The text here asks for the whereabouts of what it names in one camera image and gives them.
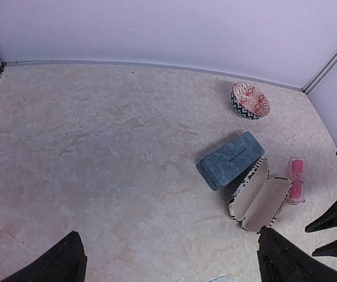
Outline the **american flag glasses case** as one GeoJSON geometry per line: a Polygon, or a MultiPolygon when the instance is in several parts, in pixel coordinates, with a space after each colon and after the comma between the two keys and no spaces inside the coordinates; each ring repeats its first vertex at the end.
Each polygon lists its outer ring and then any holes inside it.
{"type": "Polygon", "coordinates": [[[263,226],[274,224],[291,189],[289,179],[270,176],[268,160],[261,158],[231,196],[230,216],[245,231],[259,233],[263,226]]]}

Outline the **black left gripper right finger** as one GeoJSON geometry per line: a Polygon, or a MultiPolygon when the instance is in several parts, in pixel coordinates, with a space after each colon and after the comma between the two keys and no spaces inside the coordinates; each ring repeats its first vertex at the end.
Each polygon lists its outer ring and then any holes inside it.
{"type": "Polygon", "coordinates": [[[337,281],[337,271],[315,260],[273,228],[259,231],[257,251],[261,281],[337,281]]]}

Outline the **pink sunglasses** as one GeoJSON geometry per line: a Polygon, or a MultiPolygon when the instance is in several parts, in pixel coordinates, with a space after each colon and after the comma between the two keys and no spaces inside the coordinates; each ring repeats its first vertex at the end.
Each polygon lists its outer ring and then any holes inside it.
{"type": "Polygon", "coordinates": [[[291,158],[287,168],[287,177],[292,183],[289,196],[286,199],[289,205],[298,205],[305,202],[303,174],[305,172],[304,158],[291,158]]]}

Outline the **blue-green leather glasses case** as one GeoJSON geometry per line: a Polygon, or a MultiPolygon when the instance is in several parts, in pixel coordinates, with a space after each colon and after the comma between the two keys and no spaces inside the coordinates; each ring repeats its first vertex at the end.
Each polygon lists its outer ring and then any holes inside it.
{"type": "Polygon", "coordinates": [[[218,191],[250,169],[264,153],[252,133],[245,132],[199,160],[196,167],[208,186],[218,191]]]}

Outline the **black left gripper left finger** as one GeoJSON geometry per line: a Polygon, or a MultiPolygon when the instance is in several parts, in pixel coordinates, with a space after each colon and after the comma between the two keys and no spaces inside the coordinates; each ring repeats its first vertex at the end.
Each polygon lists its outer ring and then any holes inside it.
{"type": "Polygon", "coordinates": [[[84,281],[87,261],[81,237],[77,231],[72,231],[3,281],[84,281]]]}

